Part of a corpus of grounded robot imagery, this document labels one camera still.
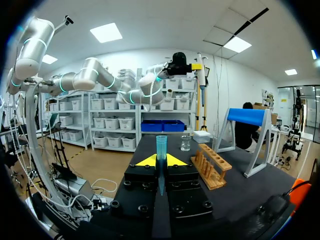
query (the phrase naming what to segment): person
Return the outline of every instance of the person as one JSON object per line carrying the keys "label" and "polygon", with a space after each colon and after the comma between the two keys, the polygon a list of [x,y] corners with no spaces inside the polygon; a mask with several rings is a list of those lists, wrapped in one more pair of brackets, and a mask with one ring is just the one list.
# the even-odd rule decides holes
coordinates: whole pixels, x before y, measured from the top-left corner
{"label": "person", "polygon": [[[246,102],[243,104],[243,109],[253,109],[253,105],[251,102]],[[237,147],[246,150],[247,152],[253,153],[256,149],[257,143],[252,138],[252,134],[256,131],[260,132],[261,127],[243,123],[243,122],[235,122],[235,144]]]}

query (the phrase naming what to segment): blue foam roller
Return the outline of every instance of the blue foam roller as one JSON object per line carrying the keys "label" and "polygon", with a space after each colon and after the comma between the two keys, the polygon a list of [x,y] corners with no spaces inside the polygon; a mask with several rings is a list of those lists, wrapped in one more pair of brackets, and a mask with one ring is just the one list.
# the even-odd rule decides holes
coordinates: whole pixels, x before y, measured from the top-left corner
{"label": "blue foam roller", "polygon": [[262,126],[264,121],[265,110],[260,109],[242,109],[230,108],[228,120],[236,121],[255,126]]}

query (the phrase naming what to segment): yellow triangle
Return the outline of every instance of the yellow triangle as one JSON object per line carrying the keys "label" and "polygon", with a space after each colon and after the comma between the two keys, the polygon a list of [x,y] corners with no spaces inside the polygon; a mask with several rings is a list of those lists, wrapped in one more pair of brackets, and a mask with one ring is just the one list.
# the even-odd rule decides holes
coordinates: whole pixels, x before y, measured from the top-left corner
{"label": "yellow triangle", "polygon": [[146,158],[145,160],[139,162],[138,164],[136,164],[136,166],[145,166],[145,165],[149,165],[151,167],[155,167],[156,166],[156,160],[157,160],[157,154],[153,154],[152,156]]}
{"label": "yellow triangle", "polygon": [[[173,165],[178,165],[178,166],[188,165],[185,162],[179,160],[178,158],[172,156],[169,153],[166,154],[166,160],[167,160],[167,166],[168,167],[169,166],[173,166]],[[150,157],[146,158],[145,160],[137,163],[136,166],[149,165],[150,167],[155,167],[156,166],[156,161],[157,161],[157,154],[153,154]]]}
{"label": "yellow triangle", "polygon": [[178,165],[178,166],[184,166],[184,165],[188,165],[185,162],[179,160],[178,158],[170,155],[170,154],[166,154],[166,162],[167,162],[167,166],[173,166],[173,165]]}

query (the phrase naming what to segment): ceiling light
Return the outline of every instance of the ceiling light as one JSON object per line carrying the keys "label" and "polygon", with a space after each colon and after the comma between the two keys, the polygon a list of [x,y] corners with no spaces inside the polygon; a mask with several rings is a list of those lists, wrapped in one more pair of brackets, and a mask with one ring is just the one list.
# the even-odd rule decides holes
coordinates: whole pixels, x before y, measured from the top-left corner
{"label": "ceiling light", "polygon": [[312,53],[312,58],[314,60],[317,59],[316,51],[315,50],[311,50],[311,53]]}
{"label": "ceiling light", "polygon": [[295,70],[295,69],[285,70],[284,72],[285,72],[288,76],[298,74],[298,73],[297,73],[297,70]]}
{"label": "ceiling light", "polygon": [[45,64],[53,64],[57,60],[58,60],[57,58],[50,56],[48,54],[44,55],[42,58],[42,62]]}
{"label": "ceiling light", "polygon": [[250,48],[252,45],[245,40],[235,36],[230,41],[228,41],[223,47],[230,49],[237,53],[241,53],[243,50]]}
{"label": "ceiling light", "polygon": [[93,36],[95,36],[96,39],[98,39],[100,43],[122,39],[122,35],[114,22],[92,28],[90,29],[90,32],[93,34]]}

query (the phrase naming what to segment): ceiling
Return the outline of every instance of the ceiling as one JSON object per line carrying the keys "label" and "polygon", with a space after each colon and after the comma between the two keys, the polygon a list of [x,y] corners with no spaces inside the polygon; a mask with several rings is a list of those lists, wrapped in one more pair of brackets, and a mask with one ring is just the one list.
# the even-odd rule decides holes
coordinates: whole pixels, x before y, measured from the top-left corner
{"label": "ceiling", "polygon": [[[265,14],[237,37],[252,46],[241,53],[221,48],[247,21]],[[69,15],[74,24],[55,35],[43,63],[43,76],[95,55],[144,48],[177,48],[221,56],[251,67],[275,81],[317,77],[311,48],[300,27],[277,0],[47,0],[38,18],[55,26]],[[116,23],[123,39],[99,43],[90,29]],[[14,54],[9,56],[7,68]],[[287,76],[295,68],[298,75]]]}

